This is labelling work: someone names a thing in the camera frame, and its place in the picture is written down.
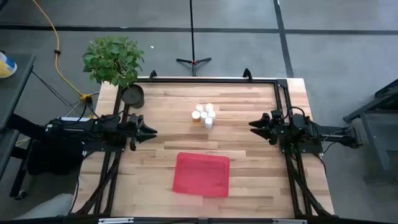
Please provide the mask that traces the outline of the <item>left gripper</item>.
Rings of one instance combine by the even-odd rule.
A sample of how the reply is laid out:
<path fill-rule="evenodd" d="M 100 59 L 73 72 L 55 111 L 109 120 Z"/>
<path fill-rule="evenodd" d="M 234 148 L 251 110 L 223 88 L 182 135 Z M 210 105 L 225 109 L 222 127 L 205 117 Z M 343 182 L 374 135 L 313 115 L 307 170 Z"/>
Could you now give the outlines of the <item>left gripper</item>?
<path fill-rule="evenodd" d="M 129 136 L 131 137 L 130 140 L 130 150 L 135 151 L 136 150 L 136 142 L 137 142 L 137 134 L 141 130 L 144 133 L 157 133 L 157 130 L 147 126 L 144 122 L 144 116 L 142 114 L 137 115 L 135 113 L 132 113 L 129 117 L 128 121 L 128 126 L 129 126 Z M 148 141 L 150 139 L 156 138 L 156 134 L 139 134 L 138 135 L 138 143 L 142 143 L 144 141 Z"/>

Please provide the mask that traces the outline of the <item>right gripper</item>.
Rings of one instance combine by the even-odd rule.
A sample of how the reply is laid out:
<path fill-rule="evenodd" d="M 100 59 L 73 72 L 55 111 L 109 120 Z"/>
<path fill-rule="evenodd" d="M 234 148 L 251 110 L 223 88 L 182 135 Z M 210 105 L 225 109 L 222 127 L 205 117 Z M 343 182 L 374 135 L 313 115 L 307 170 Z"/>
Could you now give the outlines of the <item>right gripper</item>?
<path fill-rule="evenodd" d="M 270 145 L 276 145 L 279 137 L 282 135 L 282 127 L 285 124 L 285 116 L 282 110 L 271 111 L 272 118 L 268 113 L 263 113 L 262 117 L 258 120 L 249 122 L 249 125 L 255 128 L 250 129 L 250 132 L 268 140 Z M 264 129 L 270 122 L 270 130 Z"/>

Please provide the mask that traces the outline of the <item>red plastic basket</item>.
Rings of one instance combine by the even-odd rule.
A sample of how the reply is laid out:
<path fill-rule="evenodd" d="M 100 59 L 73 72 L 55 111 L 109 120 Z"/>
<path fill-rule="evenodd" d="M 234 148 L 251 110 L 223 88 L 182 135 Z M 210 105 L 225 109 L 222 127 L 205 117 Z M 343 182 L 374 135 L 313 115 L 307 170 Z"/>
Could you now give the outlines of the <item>red plastic basket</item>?
<path fill-rule="evenodd" d="M 202 197 L 229 195 L 230 159 L 226 156 L 180 152 L 172 190 Z"/>

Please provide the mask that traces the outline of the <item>black plant pot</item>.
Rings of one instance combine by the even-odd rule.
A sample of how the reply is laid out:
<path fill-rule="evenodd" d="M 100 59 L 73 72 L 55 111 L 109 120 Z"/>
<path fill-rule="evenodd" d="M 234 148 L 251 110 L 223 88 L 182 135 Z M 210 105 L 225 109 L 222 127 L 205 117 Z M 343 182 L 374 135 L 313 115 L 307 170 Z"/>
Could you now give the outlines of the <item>black plant pot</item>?
<path fill-rule="evenodd" d="M 144 106 L 144 90 L 139 85 L 129 85 L 123 89 L 121 99 L 130 107 L 142 108 Z"/>

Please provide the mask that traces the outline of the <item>green leafy plant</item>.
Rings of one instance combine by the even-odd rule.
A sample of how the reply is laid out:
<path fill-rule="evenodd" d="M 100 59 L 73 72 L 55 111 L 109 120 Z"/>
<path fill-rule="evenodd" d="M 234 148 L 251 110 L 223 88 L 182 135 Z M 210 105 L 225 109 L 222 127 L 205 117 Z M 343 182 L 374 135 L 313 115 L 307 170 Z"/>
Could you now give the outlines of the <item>green leafy plant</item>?
<path fill-rule="evenodd" d="M 90 80 L 99 84 L 108 82 L 121 88 L 137 81 L 145 62 L 144 51 L 138 48 L 138 41 L 123 35 L 89 41 L 82 59 L 83 71 L 90 74 Z"/>

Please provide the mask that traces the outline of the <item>black tripod stand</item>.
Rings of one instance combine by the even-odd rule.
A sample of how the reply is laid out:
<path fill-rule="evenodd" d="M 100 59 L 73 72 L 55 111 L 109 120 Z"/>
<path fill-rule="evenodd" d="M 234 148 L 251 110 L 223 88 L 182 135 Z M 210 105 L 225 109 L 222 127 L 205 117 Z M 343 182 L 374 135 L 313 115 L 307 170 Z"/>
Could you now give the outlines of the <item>black tripod stand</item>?
<path fill-rule="evenodd" d="M 191 44 L 192 44 L 192 59 L 185 60 L 182 58 L 177 58 L 176 61 L 178 63 L 187 63 L 191 66 L 192 76 L 195 77 L 197 75 L 197 66 L 200 63 L 210 62 L 212 61 L 211 57 L 203 58 L 196 60 L 195 57 L 195 39 L 194 39 L 194 25 L 193 25 L 193 3 L 192 0 L 189 0 L 189 8 L 190 8 L 190 34 L 191 34 Z"/>

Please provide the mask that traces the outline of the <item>black bag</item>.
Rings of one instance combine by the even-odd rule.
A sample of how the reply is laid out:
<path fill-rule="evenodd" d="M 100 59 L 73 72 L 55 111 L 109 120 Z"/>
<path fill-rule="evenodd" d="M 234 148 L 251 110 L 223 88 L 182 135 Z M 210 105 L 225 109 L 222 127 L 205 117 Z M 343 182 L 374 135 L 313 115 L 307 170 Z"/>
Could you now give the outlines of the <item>black bag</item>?
<path fill-rule="evenodd" d="M 43 136 L 33 142 L 27 160 L 30 175 L 51 173 L 68 175 L 83 162 L 83 139 L 62 129 L 44 128 Z"/>

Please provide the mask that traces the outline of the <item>dark metal cart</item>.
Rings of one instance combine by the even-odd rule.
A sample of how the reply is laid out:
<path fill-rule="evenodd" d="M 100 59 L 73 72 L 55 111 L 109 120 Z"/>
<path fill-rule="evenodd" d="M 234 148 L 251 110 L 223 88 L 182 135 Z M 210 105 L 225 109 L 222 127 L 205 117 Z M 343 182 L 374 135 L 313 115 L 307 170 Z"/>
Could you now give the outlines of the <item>dark metal cart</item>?
<path fill-rule="evenodd" d="M 343 117 L 346 123 L 360 119 L 374 167 L 370 181 L 398 179 L 398 78 L 377 92 L 371 101 Z"/>

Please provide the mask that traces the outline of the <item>person's leg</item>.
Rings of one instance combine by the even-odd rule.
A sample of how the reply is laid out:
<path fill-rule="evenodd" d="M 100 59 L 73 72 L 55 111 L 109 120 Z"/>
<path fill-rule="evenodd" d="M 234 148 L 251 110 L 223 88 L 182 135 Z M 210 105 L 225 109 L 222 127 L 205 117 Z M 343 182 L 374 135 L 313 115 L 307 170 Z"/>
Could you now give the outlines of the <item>person's leg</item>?
<path fill-rule="evenodd" d="M 70 212 L 74 196 L 72 194 L 59 194 L 32 208 L 28 212 L 14 218 L 14 220 L 65 216 Z"/>

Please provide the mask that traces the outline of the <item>dark grey side table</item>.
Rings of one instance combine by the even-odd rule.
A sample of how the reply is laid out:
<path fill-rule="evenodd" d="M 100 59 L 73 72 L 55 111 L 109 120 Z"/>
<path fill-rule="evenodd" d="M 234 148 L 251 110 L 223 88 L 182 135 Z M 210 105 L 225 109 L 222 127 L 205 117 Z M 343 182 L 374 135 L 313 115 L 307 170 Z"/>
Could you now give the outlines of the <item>dark grey side table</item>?
<path fill-rule="evenodd" d="M 6 56 L 15 62 L 16 71 L 10 77 L 0 78 L 0 130 L 13 114 L 35 62 L 34 54 L 8 53 Z"/>

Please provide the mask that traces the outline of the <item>yellow and blue object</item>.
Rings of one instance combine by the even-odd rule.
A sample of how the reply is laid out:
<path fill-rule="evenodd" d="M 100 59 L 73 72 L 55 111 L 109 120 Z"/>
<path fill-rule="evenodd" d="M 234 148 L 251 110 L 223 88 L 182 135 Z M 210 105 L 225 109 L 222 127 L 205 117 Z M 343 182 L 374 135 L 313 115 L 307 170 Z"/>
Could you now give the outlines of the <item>yellow and blue object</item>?
<path fill-rule="evenodd" d="M 0 78 L 12 76 L 17 70 L 17 64 L 10 57 L 0 51 Z"/>

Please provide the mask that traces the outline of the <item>black aluminium table frame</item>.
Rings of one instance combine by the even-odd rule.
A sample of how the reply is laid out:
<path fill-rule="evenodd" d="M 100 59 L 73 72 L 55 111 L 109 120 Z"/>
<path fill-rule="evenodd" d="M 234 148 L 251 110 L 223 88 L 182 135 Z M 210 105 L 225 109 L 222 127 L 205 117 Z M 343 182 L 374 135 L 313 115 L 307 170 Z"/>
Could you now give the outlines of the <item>black aluminium table frame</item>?
<path fill-rule="evenodd" d="M 249 122 L 285 107 L 289 92 L 295 112 L 311 115 L 301 78 L 168 78 L 142 83 L 145 104 L 139 109 L 157 137 L 126 149 L 114 188 L 113 217 L 135 223 L 164 223 L 180 218 L 189 224 L 215 224 L 292 218 L 294 209 L 285 157 L 278 146 L 250 132 Z M 212 103 L 216 118 L 206 129 L 192 121 L 196 105 Z M 227 197 L 178 194 L 172 190 L 177 154 L 189 152 L 230 159 Z"/>

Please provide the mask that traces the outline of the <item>silver metal bracket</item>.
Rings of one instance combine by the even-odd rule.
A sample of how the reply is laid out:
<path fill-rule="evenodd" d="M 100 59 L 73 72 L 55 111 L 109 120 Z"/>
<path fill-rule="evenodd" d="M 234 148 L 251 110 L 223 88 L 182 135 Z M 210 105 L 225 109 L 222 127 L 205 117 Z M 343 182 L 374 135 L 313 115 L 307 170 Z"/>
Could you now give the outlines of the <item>silver metal bracket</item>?
<path fill-rule="evenodd" d="M 133 217 L 124 218 L 100 218 L 98 224 L 129 224 L 134 223 Z"/>
<path fill-rule="evenodd" d="M 299 219 L 273 219 L 272 224 L 308 224 L 306 220 L 299 220 Z"/>

